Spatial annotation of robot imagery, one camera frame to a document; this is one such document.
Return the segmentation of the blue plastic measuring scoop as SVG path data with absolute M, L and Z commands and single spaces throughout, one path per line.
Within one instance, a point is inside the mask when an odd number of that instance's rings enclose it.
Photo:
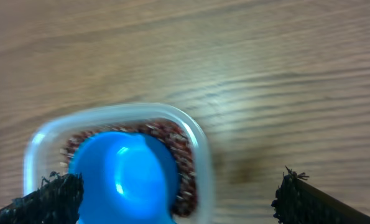
M 178 166 L 167 147 L 146 134 L 104 132 L 84 143 L 69 164 L 83 178 L 82 224 L 172 224 Z

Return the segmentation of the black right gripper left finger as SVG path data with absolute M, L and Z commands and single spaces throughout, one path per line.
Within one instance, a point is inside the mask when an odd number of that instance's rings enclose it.
M 77 224 L 83 193 L 81 174 L 53 171 L 41 188 L 0 209 L 0 224 Z

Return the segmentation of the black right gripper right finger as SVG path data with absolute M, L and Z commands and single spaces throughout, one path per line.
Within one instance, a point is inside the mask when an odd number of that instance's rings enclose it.
M 370 224 L 370 216 L 306 183 L 304 172 L 287 169 L 275 191 L 273 217 L 281 224 Z

